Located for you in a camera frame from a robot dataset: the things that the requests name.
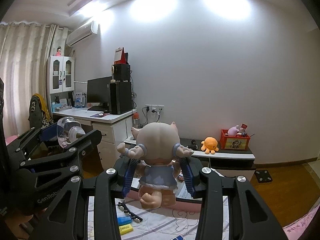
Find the red storage box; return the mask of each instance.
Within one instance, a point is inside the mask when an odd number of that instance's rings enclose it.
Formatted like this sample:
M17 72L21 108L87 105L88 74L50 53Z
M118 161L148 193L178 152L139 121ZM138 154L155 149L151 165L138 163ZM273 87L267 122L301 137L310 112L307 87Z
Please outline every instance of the red storage box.
M220 144L223 150L236 150L236 151L246 151L248 149L248 143L250 137L233 137L225 136L228 130L221 130Z

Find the doll figurine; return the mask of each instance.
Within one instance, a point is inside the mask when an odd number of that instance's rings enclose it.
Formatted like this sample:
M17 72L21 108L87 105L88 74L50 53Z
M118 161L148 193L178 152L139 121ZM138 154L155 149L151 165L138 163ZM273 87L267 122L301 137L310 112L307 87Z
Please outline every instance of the doll figurine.
M59 57L61 56L61 46L57 48L56 56L59 56Z
M132 149L125 148L121 143L118 152L131 159L144 160L136 167L136 174L140 176L139 199L142 208L154 209L175 205L176 197L173 193L177 189L176 178L181 168L179 158L189 157L193 150L180 144L178 129L173 122L153 122L142 129L131 129L137 145Z

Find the desk drawer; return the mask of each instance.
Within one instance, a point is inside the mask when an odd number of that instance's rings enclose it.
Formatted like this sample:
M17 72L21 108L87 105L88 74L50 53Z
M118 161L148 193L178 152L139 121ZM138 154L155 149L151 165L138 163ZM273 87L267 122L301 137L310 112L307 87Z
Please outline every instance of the desk drawer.
M92 123L94 129L99 130L102 134L102 140L104 142L115 143L115 137L113 134L113 128L110 125L101 123Z
M82 120L82 119L76 119L76 118L75 120L78 121L80 124L91 126L91 121L89 120Z
M113 168L116 160L120 157L120 153L117 151L117 147L113 143L101 142L97 145L101 165L104 170Z

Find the keyboard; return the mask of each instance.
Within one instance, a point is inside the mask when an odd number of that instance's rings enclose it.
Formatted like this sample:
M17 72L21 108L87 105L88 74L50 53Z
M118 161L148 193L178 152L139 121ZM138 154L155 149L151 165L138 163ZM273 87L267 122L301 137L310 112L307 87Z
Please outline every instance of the keyboard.
M106 109L103 108L102 106L92 106L92 107L90 107L88 109L88 111L100 111L100 112L103 112L103 111L106 111Z

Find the black speaker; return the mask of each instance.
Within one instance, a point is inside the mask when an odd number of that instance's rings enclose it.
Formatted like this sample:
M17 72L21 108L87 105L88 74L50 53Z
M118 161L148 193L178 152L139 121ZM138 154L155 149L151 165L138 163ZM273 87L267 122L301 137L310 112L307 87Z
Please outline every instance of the black speaker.
M130 65L129 64L115 64L113 65L113 78L116 81L130 82Z
M110 83L111 114L123 114L132 110L131 82Z

